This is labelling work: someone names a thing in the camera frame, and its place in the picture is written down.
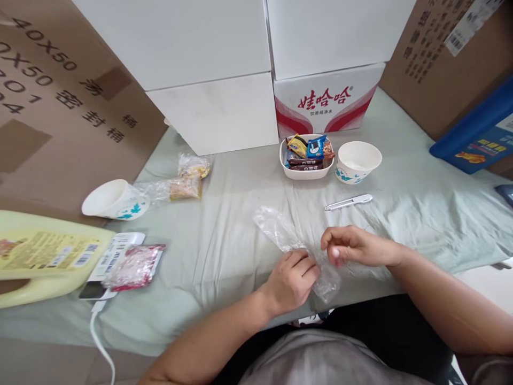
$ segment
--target hand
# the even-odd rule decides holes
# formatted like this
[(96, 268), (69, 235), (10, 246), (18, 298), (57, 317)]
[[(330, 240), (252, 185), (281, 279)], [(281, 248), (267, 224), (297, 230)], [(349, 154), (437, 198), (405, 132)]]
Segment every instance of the hand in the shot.
[(284, 254), (259, 291), (265, 295), (272, 317), (291, 312), (306, 302), (312, 286), (321, 274), (306, 250)]
[(321, 249), (328, 250), (335, 267), (354, 261), (366, 266), (398, 266), (404, 245), (381, 238), (356, 226), (328, 227), (321, 237)]

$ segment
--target cardboard box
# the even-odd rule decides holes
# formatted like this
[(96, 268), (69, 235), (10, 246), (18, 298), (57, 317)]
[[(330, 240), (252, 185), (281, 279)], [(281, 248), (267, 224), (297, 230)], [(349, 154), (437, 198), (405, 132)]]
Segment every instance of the cardboard box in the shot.
[(0, 209), (100, 226), (82, 201), (134, 181), (164, 117), (71, 1), (1, 10)]
[(512, 20), (512, 2), (418, 0), (379, 85), (438, 140), (513, 74)]
[(276, 80), (279, 136), (359, 128), (384, 68), (384, 63), (376, 63)]

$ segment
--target clear plastic bag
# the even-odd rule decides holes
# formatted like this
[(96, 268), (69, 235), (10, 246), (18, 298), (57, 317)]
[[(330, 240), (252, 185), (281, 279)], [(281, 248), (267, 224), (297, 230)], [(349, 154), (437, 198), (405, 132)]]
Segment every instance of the clear plastic bag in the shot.
[(262, 206), (255, 211), (253, 221), (283, 252), (306, 249), (321, 270), (313, 291), (324, 303), (330, 303), (340, 290), (340, 275), (330, 264), (328, 255), (321, 249), (304, 242), (297, 236), (292, 221), (272, 207)]
[(199, 176), (205, 178), (210, 172), (210, 162), (190, 154), (181, 154), (178, 161), (178, 175), (181, 177)]
[(170, 180), (169, 196), (172, 201), (184, 198), (201, 198), (201, 178), (198, 175)]
[(103, 287), (111, 291), (123, 291), (148, 286), (165, 248), (164, 244), (130, 247), (103, 279)]
[(179, 177), (155, 182), (134, 183), (134, 187), (147, 195), (151, 205), (169, 203), (177, 199), (201, 198), (202, 182), (211, 169), (206, 158), (181, 154), (178, 161)]
[(155, 182), (138, 182), (133, 186), (146, 194), (151, 205), (158, 205), (171, 201), (171, 182), (172, 179), (163, 179)]

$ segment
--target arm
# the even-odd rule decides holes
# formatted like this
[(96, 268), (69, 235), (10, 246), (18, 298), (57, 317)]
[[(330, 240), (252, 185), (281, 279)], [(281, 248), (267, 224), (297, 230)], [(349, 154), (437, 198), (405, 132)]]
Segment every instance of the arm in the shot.
[(319, 274), (306, 251), (288, 252), (257, 291), (178, 337), (139, 385), (211, 382), (237, 349), (272, 318), (302, 306)]
[(414, 250), (354, 226), (328, 228), (321, 247), (338, 267), (386, 266), (454, 352), (513, 354), (513, 317)]

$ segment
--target white plastic basket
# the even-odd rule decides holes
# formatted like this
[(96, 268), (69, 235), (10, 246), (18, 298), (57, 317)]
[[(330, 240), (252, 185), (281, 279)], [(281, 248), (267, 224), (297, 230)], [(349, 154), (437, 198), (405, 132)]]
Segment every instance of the white plastic basket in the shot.
[[(301, 135), (301, 137), (306, 140), (307, 142), (310, 139), (315, 139), (317, 137), (320, 137), (322, 135), (319, 134), (308, 134), (308, 135)], [(286, 140), (283, 140), (282, 144), (279, 145), (279, 161), (282, 164), (283, 172), (285, 175), (290, 179), (295, 180), (312, 180), (312, 179), (320, 179), (325, 177), (328, 174), (328, 171), (330, 170), (331, 166), (333, 166), (333, 163), (335, 162), (335, 158), (331, 159), (331, 163), (328, 167), (323, 168), (322, 170), (312, 170), (312, 171), (297, 171), (297, 170), (290, 170), (285, 167), (285, 158), (287, 156), (287, 142)]]

